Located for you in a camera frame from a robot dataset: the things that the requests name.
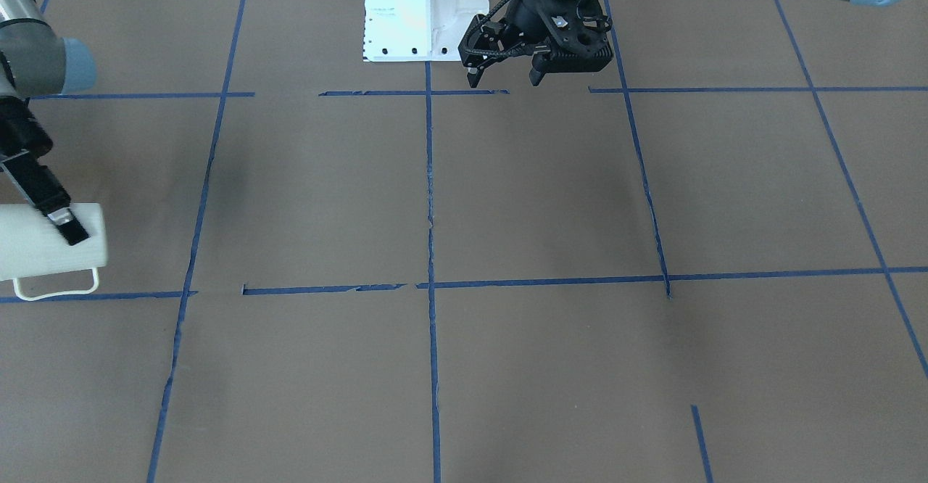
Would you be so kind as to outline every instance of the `black cable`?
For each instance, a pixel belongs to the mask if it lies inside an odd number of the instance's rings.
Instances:
[[[464,34],[464,42],[467,43],[467,40],[470,39],[471,35],[474,34],[474,31],[480,30],[485,24],[490,22],[491,18],[493,18],[493,16],[496,15],[497,12],[500,11],[501,8],[504,7],[509,1],[511,0],[500,1],[499,3],[497,3],[495,7],[493,7],[493,9],[487,12],[484,18],[481,18],[481,20],[477,21],[477,24],[471,26],[470,29],[467,30],[467,33]],[[513,57],[519,54],[520,50],[521,50],[521,46],[517,46],[517,47],[510,48],[508,50],[503,50],[503,51],[478,50],[476,48],[464,46],[464,53],[480,54],[481,56],[485,56],[485,57]]]

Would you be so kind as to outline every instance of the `grid square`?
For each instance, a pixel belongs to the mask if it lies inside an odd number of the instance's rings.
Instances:
[[[622,301],[616,310],[616,300]],[[443,480],[921,481],[882,277],[440,291]]]
[[[780,1],[816,86],[928,86],[928,0],[885,8]]]
[[[239,0],[52,0],[56,32],[96,58],[92,93],[218,92]]]
[[[622,99],[434,99],[441,281],[660,274]]]
[[[194,288],[425,278],[425,100],[230,102]]]
[[[159,481],[431,481],[428,301],[191,299]]]
[[[671,273],[879,265],[810,94],[633,101]]]
[[[363,60],[364,0],[249,0],[232,89],[421,90],[422,64]]]
[[[190,259],[216,99],[43,100],[32,103],[56,146],[42,159],[74,202],[98,202],[109,265],[100,292],[178,291]],[[23,203],[2,178],[0,203]],[[29,281],[33,292],[86,284]],[[0,296],[11,295],[7,282]]]
[[[610,0],[629,86],[806,86],[772,0]]]
[[[667,334],[712,469],[745,483],[922,481],[925,376],[881,275],[683,282]]]
[[[821,94],[891,266],[928,265],[928,94]]]
[[[442,480],[698,481],[670,305],[662,284],[441,290]]]
[[[176,300],[0,305],[4,481],[143,481]]]

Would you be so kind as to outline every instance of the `white foam block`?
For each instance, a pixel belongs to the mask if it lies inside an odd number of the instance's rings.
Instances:
[[[42,213],[27,205],[0,205],[0,281],[102,268],[107,264],[103,209],[96,203],[70,206],[90,235],[67,245]]]

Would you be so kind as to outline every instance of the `white handle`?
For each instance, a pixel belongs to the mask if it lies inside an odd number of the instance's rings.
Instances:
[[[67,296],[71,294],[90,294],[91,292],[95,292],[96,288],[99,288],[100,286],[100,272],[97,270],[97,268],[90,269],[90,272],[92,272],[94,275],[94,285],[93,287],[85,291],[62,291],[62,292],[52,292],[52,294],[43,294],[41,296],[26,296],[25,294],[22,293],[22,290],[20,288],[20,279],[14,278],[13,279],[13,292],[17,296],[19,296],[20,300],[24,300],[26,302],[37,302],[39,300],[44,300],[46,298],[53,298],[55,296]]]

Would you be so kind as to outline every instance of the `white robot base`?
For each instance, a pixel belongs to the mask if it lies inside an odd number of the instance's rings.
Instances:
[[[457,45],[490,1],[365,0],[364,7],[364,60],[460,62]]]

